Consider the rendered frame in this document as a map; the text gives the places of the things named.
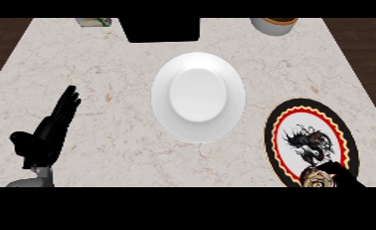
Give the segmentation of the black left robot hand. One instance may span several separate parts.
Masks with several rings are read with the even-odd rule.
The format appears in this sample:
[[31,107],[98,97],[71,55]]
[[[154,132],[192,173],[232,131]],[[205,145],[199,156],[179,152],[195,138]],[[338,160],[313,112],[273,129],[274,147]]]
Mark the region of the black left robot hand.
[[52,114],[43,118],[36,131],[33,133],[15,131],[11,134],[15,153],[24,157],[24,169],[49,167],[56,163],[80,103],[77,87],[69,86]]

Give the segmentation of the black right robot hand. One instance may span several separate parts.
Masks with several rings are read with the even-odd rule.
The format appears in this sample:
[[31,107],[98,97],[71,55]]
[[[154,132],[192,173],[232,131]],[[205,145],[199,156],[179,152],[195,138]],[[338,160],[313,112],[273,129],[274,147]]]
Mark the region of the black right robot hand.
[[333,178],[338,188],[363,188],[364,185],[358,182],[348,169],[336,161],[328,161],[317,166],[317,169],[325,171]]

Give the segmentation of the beige swirl cupcake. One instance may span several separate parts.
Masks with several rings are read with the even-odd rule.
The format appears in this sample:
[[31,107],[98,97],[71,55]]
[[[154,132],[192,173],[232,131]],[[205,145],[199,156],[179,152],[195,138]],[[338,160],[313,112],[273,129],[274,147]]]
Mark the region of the beige swirl cupcake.
[[335,180],[329,173],[316,167],[307,167],[300,175],[302,187],[335,187]]

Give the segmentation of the black rimmed decorated plate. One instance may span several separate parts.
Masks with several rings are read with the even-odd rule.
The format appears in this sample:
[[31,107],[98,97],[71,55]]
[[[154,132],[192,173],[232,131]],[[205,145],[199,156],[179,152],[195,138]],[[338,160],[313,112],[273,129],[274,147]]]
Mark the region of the black rimmed decorated plate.
[[328,161],[358,175],[356,140],[336,112],[319,101],[292,99],[271,111],[264,127],[266,154],[288,187],[301,186],[301,173]]

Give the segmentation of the white oval plate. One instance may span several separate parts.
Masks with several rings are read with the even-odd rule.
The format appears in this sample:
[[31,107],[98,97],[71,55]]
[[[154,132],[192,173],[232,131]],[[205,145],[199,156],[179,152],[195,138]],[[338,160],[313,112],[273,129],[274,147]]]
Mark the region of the white oval plate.
[[204,52],[174,57],[156,74],[152,107],[159,124],[179,140],[220,140],[245,108],[245,87],[232,64]]

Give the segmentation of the green and white packet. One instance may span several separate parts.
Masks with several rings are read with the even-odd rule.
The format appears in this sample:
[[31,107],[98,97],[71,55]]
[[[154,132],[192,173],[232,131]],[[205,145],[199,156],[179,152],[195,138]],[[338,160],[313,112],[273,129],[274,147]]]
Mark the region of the green and white packet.
[[78,25],[81,27],[111,27],[111,18],[77,18]]

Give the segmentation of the black box appliance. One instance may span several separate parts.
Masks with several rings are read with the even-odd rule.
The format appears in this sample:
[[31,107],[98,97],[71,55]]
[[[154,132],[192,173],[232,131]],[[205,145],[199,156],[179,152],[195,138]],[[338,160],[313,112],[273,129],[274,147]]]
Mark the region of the black box appliance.
[[131,43],[190,42],[199,39],[199,18],[121,18]]

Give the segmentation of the white round pot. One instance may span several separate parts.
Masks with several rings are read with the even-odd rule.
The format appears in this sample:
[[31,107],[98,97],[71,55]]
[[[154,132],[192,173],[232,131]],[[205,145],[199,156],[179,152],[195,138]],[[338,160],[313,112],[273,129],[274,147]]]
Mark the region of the white round pot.
[[286,35],[297,21],[297,18],[251,18],[254,28],[269,36]]

